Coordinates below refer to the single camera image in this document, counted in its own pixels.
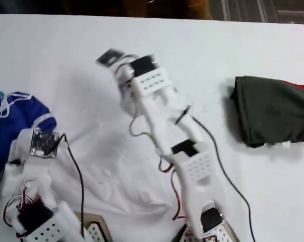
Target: blue shirt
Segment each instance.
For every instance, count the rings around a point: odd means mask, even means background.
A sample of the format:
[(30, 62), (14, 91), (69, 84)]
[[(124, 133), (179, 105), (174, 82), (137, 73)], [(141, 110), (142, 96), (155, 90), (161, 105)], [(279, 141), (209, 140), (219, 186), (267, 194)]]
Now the blue shirt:
[(0, 170), (7, 161), (11, 142), (22, 129), (39, 127), (52, 132), (55, 126), (50, 110), (32, 95), (13, 92), (0, 97)]

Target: cable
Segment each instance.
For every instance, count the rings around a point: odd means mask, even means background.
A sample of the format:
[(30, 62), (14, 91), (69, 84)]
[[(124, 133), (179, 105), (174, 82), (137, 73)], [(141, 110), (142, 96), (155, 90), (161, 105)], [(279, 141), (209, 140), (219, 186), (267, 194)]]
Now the cable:
[[(135, 114), (134, 114), (134, 118), (133, 120), (131, 121), (130, 125), (129, 125), (129, 132), (131, 134), (131, 136), (133, 137), (138, 137), (138, 136), (141, 136), (141, 135), (147, 135), (151, 140), (152, 142), (154, 143), (155, 147), (158, 148), (157, 146), (157, 143), (156, 141), (154, 140), (153, 136), (148, 133), (148, 132), (141, 132), (139, 134), (134, 134), (133, 131), (132, 131), (132, 127), (133, 127), (133, 123), (135, 122), (136, 118), (137, 118), (137, 115), (138, 115), (138, 109), (136, 108), (136, 111), (135, 111)], [(162, 156), (160, 155), (160, 162), (158, 164), (158, 169), (163, 172), (163, 173), (168, 173), (172, 168), (173, 168), (173, 164), (170, 164), (168, 166), (168, 168), (166, 169), (162, 169)], [(174, 217), (172, 218), (172, 220), (177, 220), (177, 219), (185, 219), (187, 217), (185, 216), (179, 216), (179, 213), (180, 213), (180, 210), (181, 210), (181, 202), (180, 202), (180, 197), (178, 195), (178, 192), (174, 186), (174, 183), (173, 183), (173, 174), (174, 174), (175, 170), (173, 170), (172, 174), (171, 174), (171, 185), (172, 185), (172, 188), (173, 188), (173, 191), (175, 193), (175, 196), (176, 196), (176, 200), (177, 200), (177, 211), (176, 211), (176, 214), (174, 215)]]
[(200, 122), (198, 121), (195, 117), (193, 117), (193, 120), (210, 136), (213, 144), (214, 144), (214, 147), (215, 147), (215, 150), (216, 150), (216, 155), (217, 155), (217, 159), (218, 159), (218, 162), (219, 162), (219, 165), (220, 165), (220, 168), (224, 174), (224, 176), (227, 178), (228, 182), (230, 183), (230, 185), (235, 189), (235, 191), (241, 196), (241, 198), (244, 200), (244, 202), (246, 203), (247, 205), (247, 208), (248, 208), (248, 219), (249, 219), (249, 227), (250, 227), (250, 231), (251, 231), (251, 235), (252, 235), (252, 239), (254, 242), (256, 242), (255, 240), (255, 236), (254, 236), (254, 232), (253, 232), (253, 226), (252, 226), (252, 215), (251, 215), (251, 207), (249, 205), (249, 202), (248, 200), (244, 197), (244, 195), (238, 190), (238, 188), (235, 186), (235, 184), (231, 181), (231, 179), (229, 178), (228, 174), (226, 173), (223, 165), (222, 165), (222, 162), (221, 162), (221, 159), (220, 159), (220, 156), (219, 156), (219, 150), (218, 150), (218, 145), (217, 145), (217, 142), (214, 138), (214, 136), (212, 135), (212, 133)]
[(116, 61), (114, 61), (114, 62), (110, 65), (110, 67), (111, 67), (112, 65), (116, 64), (117, 62), (122, 61), (122, 60), (125, 59), (125, 58), (138, 59), (139, 56), (136, 55), (136, 54), (126, 54), (126, 55), (122, 56), (121, 58), (117, 59)]
[(153, 142), (155, 147), (158, 148), (158, 145), (157, 145), (155, 139), (153, 138), (153, 136), (150, 133), (148, 133), (148, 132), (141, 132), (139, 134), (134, 134), (133, 133), (133, 130), (132, 130), (133, 129), (133, 124), (134, 124), (135, 120), (137, 119), (137, 115), (138, 115), (138, 109), (136, 108), (133, 120), (131, 121), (131, 123), (129, 125), (130, 135), (133, 136), (133, 137), (138, 137), (138, 136), (141, 136), (141, 135), (147, 135), (151, 139), (151, 141)]
[(59, 140), (57, 141), (57, 145), (59, 145), (61, 139), (64, 137), (65, 139), (65, 142), (66, 144), (68, 145), (68, 151), (69, 151), (69, 154), (72, 158), (72, 161), (74, 163), (74, 165), (76, 166), (77, 168), (77, 171), (79, 173), (79, 178), (80, 178), (80, 184), (81, 184), (81, 217), (80, 217), (80, 220), (81, 220), (81, 236), (82, 238), (85, 238), (85, 235), (84, 235), (84, 202), (85, 202), (85, 189), (84, 189), (84, 184), (83, 184), (83, 178), (82, 178), (82, 174), (81, 174), (81, 171), (80, 171), (80, 168), (72, 154), (72, 151), (70, 149), (70, 145), (68, 143), (68, 140), (67, 140), (67, 135), (65, 133), (63, 133), (61, 135), (61, 137), (59, 138)]
[(22, 208), (22, 203), (23, 203), (23, 200), (24, 200), (24, 203), (26, 203), (26, 199), (28, 199), (29, 202), (33, 203), (33, 199), (31, 199), (29, 196), (25, 195), (24, 194), (18, 194), (18, 195), (13, 195), (11, 198), (9, 198), (7, 200), (7, 202), (5, 203), (5, 206), (3, 207), (3, 210), (2, 210), (2, 219), (4, 221), (4, 223), (8, 226), (8, 227), (12, 227), (12, 225), (10, 225), (7, 221), (6, 221), (6, 212), (7, 212), (7, 209), (8, 207), (15, 201), (15, 198), (19, 198), (21, 197), (21, 204), (20, 206), (18, 207), (18, 209), (21, 209)]
[(174, 182), (173, 182), (173, 175), (174, 175), (174, 173), (175, 173), (175, 170), (173, 170), (172, 174), (171, 174), (171, 186), (173, 188), (173, 191), (175, 193), (176, 200), (177, 200), (177, 211), (176, 211), (176, 214), (174, 215), (174, 217), (172, 218), (172, 220), (183, 219), (183, 218), (185, 219), (187, 217), (185, 217), (185, 216), (179, 216), (179, 213), (181, 211), (181, 202), (180, 202), (180, 197), (178, 195), (178, 192), (177, 192), (177, 190), (176, 190), (176, 188), (174, 186)]
[(173, 164), (170, 164), (169, 166), (168, 166), (168, 168), (167, 169), (162, 169), (162, 161), (163, 161), (163, 159), (162, 159), (162, 156), (160, 155), (160, 162), (158, 163), (158, 169), (161, 171), (161, 172), (163, 172), (163, 173), (168, 173), (171, 169), (172, 169), (172, 167), (173, 167)]
[(214, 242), (218, 242), (218, 238), (217, 238), (217, 236), (216, 235), (211, 235), (211, 236), (208, 236), (208, 237), (205, 237), (205, 238), (203, 238), (202, 240), (204, 241), (204, 242), (206, 242), (206, 240), (210, 240), (210, 239), (213, 239), (214, 238)]

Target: printed logo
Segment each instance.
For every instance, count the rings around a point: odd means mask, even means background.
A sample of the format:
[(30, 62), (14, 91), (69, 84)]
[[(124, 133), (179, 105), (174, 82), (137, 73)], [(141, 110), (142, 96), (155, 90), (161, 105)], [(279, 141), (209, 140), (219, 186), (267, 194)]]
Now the printed logo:
[(32, 95), (21, 92), (15, 92), (4, 96), (0, 100), (0, 118), (8, 117), (10, 114), (10, 107), (17, 101), (29, 100), (31, 98)]

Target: white table surface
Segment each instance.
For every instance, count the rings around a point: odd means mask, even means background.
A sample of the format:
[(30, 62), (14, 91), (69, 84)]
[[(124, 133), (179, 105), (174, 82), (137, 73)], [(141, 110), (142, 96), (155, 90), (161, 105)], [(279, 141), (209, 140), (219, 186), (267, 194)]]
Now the white table surface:
[[(239, 75), (304, 84), (304, 25), (0, 15), (0, 90), (38, 97), (70, 137), (95, 119), (97, 125), (110, 119), (117, 124), (122, 116), (129, 121), (118, 106), (111, 73), (95, 64), (111, 47), (139, 55), (153, 53), (167, 69), (179, 93), (193, 104), (194, 114), (215, 135), (227, 173), (248, 198), (257, 242), (304, 241), (304, 144), (291, 149), (247, 148), (230, 131), (236, 119), (227, 100), (227, 89)], [(120, 132), (126, 128), (118, 125)], [(170, 136), (180, 134), (171, 131)], [(118, 138), (110, 136), (113, 144)], [(124, 145), (127, 157), (142, 159), (153, 153), (149, 143), (125, 140), (116, 145)], [(79, 152), (74, 146), (74, 153)], [(251, 241), (246, 205), (217, 163), (214, 174), (225, 217), (241, 241)], [(116, 231), (105, 216), (111, 232)], [(131, 233), (139, 234), (142, 227)], [(175, 233), (156, 236), (156, 241), (169, 241)], [(153, 241), (147, 236), (143, 241)], [(13, 238), (14, 232), (0, 219), (0, 241)]]

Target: gray carpet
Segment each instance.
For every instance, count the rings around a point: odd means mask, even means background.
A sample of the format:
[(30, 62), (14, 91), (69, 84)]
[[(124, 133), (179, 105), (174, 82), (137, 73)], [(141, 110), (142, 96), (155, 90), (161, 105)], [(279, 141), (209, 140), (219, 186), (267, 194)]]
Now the gray carpet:
[(304, 24), (304, 0), (210, 0), (213, 19)]

